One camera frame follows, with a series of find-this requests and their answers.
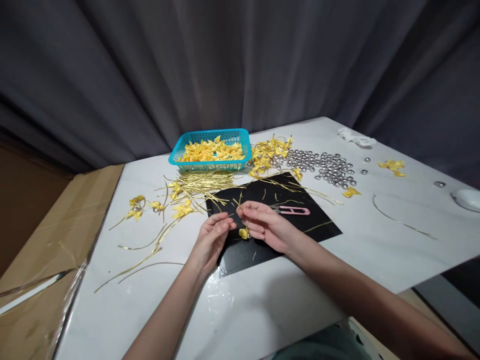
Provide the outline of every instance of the right hand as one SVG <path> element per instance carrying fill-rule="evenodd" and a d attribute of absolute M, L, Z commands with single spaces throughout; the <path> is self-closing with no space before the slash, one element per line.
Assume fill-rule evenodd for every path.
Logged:
<path fill-rule="evenodd" d="M 251 236 L 264 240 L 280 253 L 288 255 L 299 237 L 300 231 L 295 226 L 261 202 L 245 201 L 236 208 L 236 213 Z"/>

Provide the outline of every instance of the basket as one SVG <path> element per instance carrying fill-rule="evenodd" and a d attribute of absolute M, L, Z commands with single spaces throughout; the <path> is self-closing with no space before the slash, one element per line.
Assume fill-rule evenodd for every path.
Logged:
<path fill-rule="evenodd" d="M 177 162 L 185 153 L 185 145 L 192 143 L 200 143 L 204 141 L 214 141 L 220 135 L 220 140 L 224 140 L 225 144 L 233 145 L 240 143 L 243 155 L 243 160 L 230 161 L 192 161 L 192 162 Z M 178 139 L 173 151 L 168 158 L 168 162 L 172 165 L 178 166 L 180 171 L 209 171 L 209 170 L 226 170 L 237 171 L 244 168 L 245 164 L 252 158 L 252 148 L 250 146 L 249 132 L 243 128 L 223 129 L 223 130 L 206 130 L 206 131 L 190 131 L 184 133 Z"/>

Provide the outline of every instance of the gray curtain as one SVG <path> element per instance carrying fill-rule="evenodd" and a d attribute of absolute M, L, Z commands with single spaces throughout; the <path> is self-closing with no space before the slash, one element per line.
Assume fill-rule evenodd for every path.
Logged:
<path fill-rule="evenodd" d="M 2 0 L 3 138 L 72 172 L 319 116 L 480 187 L 478 0 Z"/>

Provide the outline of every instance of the black cutting mat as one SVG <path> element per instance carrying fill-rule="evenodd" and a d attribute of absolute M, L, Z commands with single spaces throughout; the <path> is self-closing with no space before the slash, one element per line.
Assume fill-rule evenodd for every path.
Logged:
<path fill-rule="evenodd" d="M 289 182 L 296 185 L 300 185 L 293 176 L 289 173 L 278 174 L 269 177 L 276 182 L 284 185 L 292 186 Z M 297 229 L 305 231 L 311 229 L 317 225 L 329 222 L 331 219 L 327 214 L 317 205 L 304 189 L 298 188 L 301 192 L 291 192 L 279 185 L 267 183 L 264 181 L 254 181 L 250 183 L 242 192 L 241 202 L 244 203 L 248 200 L 257 201 L 267 205 L 283 203 L 287 200 L 295 200 L 302 203 L 296 203 L 288 201 L 283 206 L 295 207 L 295 208 L 307 208 L 310 210 L 310 215 L 282 215 L 285 219 L 290 221 Z M 228 199 L 228 203 L 225 206 L 217 203 L 222 212 L 232 214 L 231 218 L 236 223 L 236 229 L 228 232 L 228 236 L 225 241 L 223 251 L 218 257 L 217 264 L 220 265 L 223 259 L 224 266 L 222 265 L 219 271 L 220 278 L 227 275 L 239 272 L 244 269 L 248 269 L 252 266 L 264 263 L 268 260 L 275 259 L 279 256 L 283 256 L 282 253 L 273 250 L 263 240 L 250 239 L 243 240 L 239 235 L 239 229 L 245 228 L 237 215 L 237 201 L 240 199 L 241 188 L 231 188 L 217 192 L 215 195 L 220 199 Z M 208 215 L 219 213 L 218 207 L 211 201 L 206 202 L 208 208 Z M 317 242 L 321 242 L 326 239 L 333 238 L 342 234 L 340 229 L 333 223 L 329 223 L 320 227 L 317 227 L 309 231 L 308 236 Z"/>

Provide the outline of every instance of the white marble table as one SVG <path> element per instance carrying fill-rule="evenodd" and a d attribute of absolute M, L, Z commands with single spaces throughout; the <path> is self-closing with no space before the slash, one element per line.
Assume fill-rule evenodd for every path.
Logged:
<path fill-rule="evenodd" d="M 335 205 L 313 198 L 337 224 L 342 235 L 322 246 L 378 283 L 399 293 L 480 255 L 480 213 L 456 205 L 450 192 L 467 185 L 380 143 L 360 149 L 337 136 L 342 127 L 321 117 L 250 135 L 252 143 L 277 136 L 293 136 L 293 149 L 339 153 L 353 163 L 356 189 L 362 195 L 348 199 L 342 189 L 317 173 L 304 174 L 302 185 L 344 202 Z M 364 158 L 371 158 L 365 163 Z M 406 177 L 395 177 L 379 161 L 405 160 Z M 360 175 L 367 169 L 368 175 Z M 124 250 L 118 244 L 143 246 L 161 228 L 161 217 L 148 212 L 138 223 L 124 221 L 108 231 L 129 210 L 128 200 L 144 195 L 153 199 L 163 176 L 173 179 L 176 167 L 168 155 L 128 163 L 118 183 L 91 263 L 73 305 L 72 315 L 57 352 L 57 359 L 120 359 L 154 311 L 180 271 L 178 265 L 155 265 L 120 284 L 113 275 L 143 259 L 149 248 Z M 236 181 L 244 184 L 246 174 Z M 446 183 L 444 188 L 434 181 Z M 432 240 L 389 220 L 390 216 L 432 234 Z M 168 209 L 166 217 L 173 212 Z M 163 250 L 144 265 L 184 263 L 206 214 L 191 214 L 173 228 Z M 232 275 L 214 273 L 194 307 L 177 359 L 258 359 L 338 322 L 344 314 L 288 259 L 279 257 Z"/>

